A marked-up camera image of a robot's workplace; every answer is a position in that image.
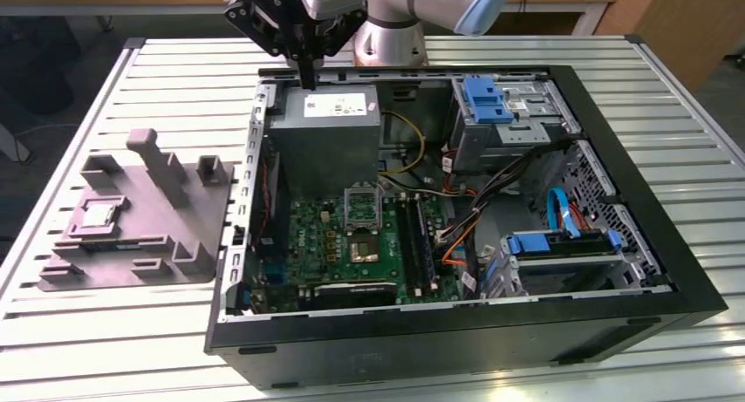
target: yellow wire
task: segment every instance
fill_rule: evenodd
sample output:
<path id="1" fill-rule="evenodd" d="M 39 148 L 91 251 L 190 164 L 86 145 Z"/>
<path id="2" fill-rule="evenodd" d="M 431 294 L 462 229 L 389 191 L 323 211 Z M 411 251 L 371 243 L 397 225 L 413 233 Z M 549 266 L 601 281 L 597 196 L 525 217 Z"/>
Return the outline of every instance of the yellow wire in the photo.
<path id="1" fill-rule="evenodd" d="M 406 171 L 409 171 L 411 168 L 414 168 L 417 166 L 417 164 L 419 163 L 419 161 L 423 158 L 423 152 L 425 152 L 425 137 L 423 137 L 423 133 L 419 130 L 419 127 L 417 127 L 417 125 L 411 122 L 411 120 L 409 120 L 405 116 L 402 116 L 398 112 L 382 112 L 383 114 L 390 114 L 391 116 L 398 117 L 399 120 L 402 120 L 415 131 L 417 136 L 419 137 L 419 156 L 417 156 L 417 159 L 414 160 L 414 162 L 411 164 L 409 164 L 406 167 L 403 168 L 398 168 L 398 169 L 391 169 L 387 171 L 381 171 L 379 174 L 383 175 L 391 175 L 391 174 L 399 174 L 399 173 L 405 173 Z"/>

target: gray plastic part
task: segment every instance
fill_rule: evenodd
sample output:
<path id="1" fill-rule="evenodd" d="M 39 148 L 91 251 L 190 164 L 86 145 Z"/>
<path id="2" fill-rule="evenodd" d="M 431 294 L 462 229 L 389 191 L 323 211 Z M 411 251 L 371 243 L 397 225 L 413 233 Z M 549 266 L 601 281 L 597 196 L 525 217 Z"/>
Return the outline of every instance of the gray plastic part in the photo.
<path id="1" fill-rule="evenodd" d="M 143 280 L 154 277 L 168 276 L 170 266 L 163 262 L 163 258 L 142 258 L 132 260 L 132 273 Z"/>
<path id="2" fill-rule="evenodd" d="M 200 242 L 196 243 L 194 250 L 190 252 L 182 242 L 176 243 L 174 249 L 174 265 L 187 275 L 204 274 L 214 272 L 215 259 L 207 253 Z"/>
<path id="3" fill-rule="evenodd" d="M 225 172 L 223 162 L 217 155 L 206 155 L 199 157 L 196 165 L 196 174 L 202 180 L 203 186 L 223 186 L 229 180 L 229 174 Z"/>
<path id="4" fill-rule="evenodd" d="M 100 204 L 110 204 L 115 206 L 114 210 L 114 218 L 111 222 L 104 226 L 98 227 L 86 227 L 83 220 L 86 219 L 86 212 L 94 205 Z M 116 225 L 116 217 L 119 212 L 126 210 L 130 206 L 130 202 L 127 201 L 127 197 L 123 195 L 107 195 L 95 198 L 86 198 L 83 199 L 82 204 L 78 206 L 82 209 L 82 212 L 76 212 L 72 214 L 72 218 L 70 220 L 68 230 L 66 231 L 67 236 L 71 238 L 86 238 L 88 236 L 106 236 L 106 235 L 116 235 L 119 232 L 119 226 Z"/>
<path id="5" fill-rule="evenodd" d="M 112 155 L 91 155 L 83 164 L 80 175 L 86 178 L 88 186 L 96 188 L 112 188 L 112 173 L 122 172 Z"/>
<path id="6" fill-rule="evenodd" d="M 42 290 L 206 283 L 214 278 L 231 192 L 233 164 L 204 160 L 214 164 L 219 162 L 217 178 L 226 181 L 204 185 L 204 163 L 200 174 L 198 164 L 182 165 L 175 157 L 159 157 L 168 166 L 167 172 L 172 178 L 178 179 L 183 174 L 179 188 L 187 197 L 187 205 L 182 208 L 170 205 L 152 182 L 150 168 L 128 166 L 107 172 L 112 186 L 100 187 L 98 184 L 98 188 L 87 187 L 83 190 L 68 229 L 55 242 L 48 268 L 42 272 Z M 114 159 L 91 161 L 95 162 L 91 168 L 102 168 L 102 162 L 107 168 L 119 167 Z M 111 213 L 111 224 L 96 224 L 108 221 L 108 217 L 104 217 L 107 213 L 100 212 L 94 215 L 91 226 L 86 229 L 74 228 L 82 225 L 91 203 L 118 204 Z M 142 273 L 146 269 L 135 269 L 138 267 L 132 266 L 132 261 L 143 259 L 162 260 L 164 267 L 159 267 L 159 275 L 152 272 L 151 276 L 150 273 Z M 66 264 L 75 264 L 76 269 L 68 269 Z"/>
<path id="7" fill-rule="evenodd" d="M 51 264 L 42 270 L 40 277 L 48 283 L 78 283 L 86 275 L 84 271 L 70 262 Z"/>
<path id="8" fill-rule="evenodd" d="M 156 241 L 147 240 L 140 242 L 140 248 L 144 252 L 174 252 L 174 240 L 168 235 L 163 235 Z"/>
<path id="9" fill-rule="evenodd" d="M 188 198 L 180 186 L 184 168 L 178 162 L 176 155 L 164 155 L 155 144 L 159 138 L 152 129 L 132 129 L 127 139 L 127 149 L 138 153 L 148 168 L 148 175 L 168 199 L 174 208 L 188 204 Z"/>

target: white sticker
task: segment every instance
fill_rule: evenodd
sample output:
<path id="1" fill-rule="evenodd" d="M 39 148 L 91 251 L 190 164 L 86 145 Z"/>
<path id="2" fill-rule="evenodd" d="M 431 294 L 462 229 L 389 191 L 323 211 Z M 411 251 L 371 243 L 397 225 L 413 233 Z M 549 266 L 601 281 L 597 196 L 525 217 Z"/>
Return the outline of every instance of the white sticker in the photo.
<path id="1" fill-rule="evenodd" d="M 365 116 L 369 113 L 362 92 L 353 94 L 309 94 L 305 97 L 306 117 Z"/>
<path id="2" fill-rule="evenodd" d="M 477 279 L 468 273 L 468 271 L 464 271 L 461 281 L 470 291 L 477 291 Z"/>
<path id="3" fill-rule="evenodd" d="M 453 172 L 453 159 L 449 157 L 442 158 L 442 171 L 447 174 Z"/>

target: power supply label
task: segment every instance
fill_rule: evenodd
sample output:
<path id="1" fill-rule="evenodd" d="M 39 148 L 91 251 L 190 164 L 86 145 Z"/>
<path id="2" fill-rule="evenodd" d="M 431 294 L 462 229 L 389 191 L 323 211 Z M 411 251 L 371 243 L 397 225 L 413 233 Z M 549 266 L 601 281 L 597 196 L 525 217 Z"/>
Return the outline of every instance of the power supply label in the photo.
<path id="1" fill-rule="evenodd" d="M 305 97 L 306 117 L 365 116 L 369 104 L 362 92 L 350 94 L 309 94 Z"/>

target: blue plastic clip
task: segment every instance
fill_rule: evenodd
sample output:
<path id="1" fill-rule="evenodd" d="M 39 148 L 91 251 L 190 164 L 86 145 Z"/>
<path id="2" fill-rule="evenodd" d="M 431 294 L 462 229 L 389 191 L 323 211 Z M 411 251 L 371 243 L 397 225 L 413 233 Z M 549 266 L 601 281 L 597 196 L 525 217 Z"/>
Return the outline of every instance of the blue plastic clip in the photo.
<path id="1" fill-rule="evenodd" d="M 549 218 L 549 229 L 558 229 L 560 224 L 557 221 L 557 206 L 554 201 L 558 201 L 558 210 L 561 211 L 561 220 L 564 222 L 564 229 L 569 231 L 569 236 L 573 238 L 580 237 L 580 229 L 574 225 L 574 219 L 572 219 L 572 212 L 569 211 L 569 198 L 564 189 L 560 187 L 553 187 L 549 190 L 549 197 L 546 199 L 546 216 Z"/>
<path id="2" fill-rule="evenodd" d="M 514 114 L 505 108 L 505 93 L 492 78 L 464 78 L 464 93 L 477 123 L 513 123 Z"/>
<path id="3" fill-rule="evenodd" d="M 524 252 L 549 252 L 549 240 L 545 234 L 518 234 L 514 236 L 521 242 Z"/>
<path id="4" fill-rule="evenodd" d="M 510 247 L 510 254 L 517 256 L 522 252 L 521 242 L 514 236 L 508 238 L 508 246 Z"/>
<path id="5" fill-rule="evenodd" d="M 610 229 L 606 235 L 608 235 L 608 240 L 613 245 L 613 249 L 616 250 L 621 249 L 624 246 L 624 239 L 621 238 L 621 234 L 616 230 Z"/>

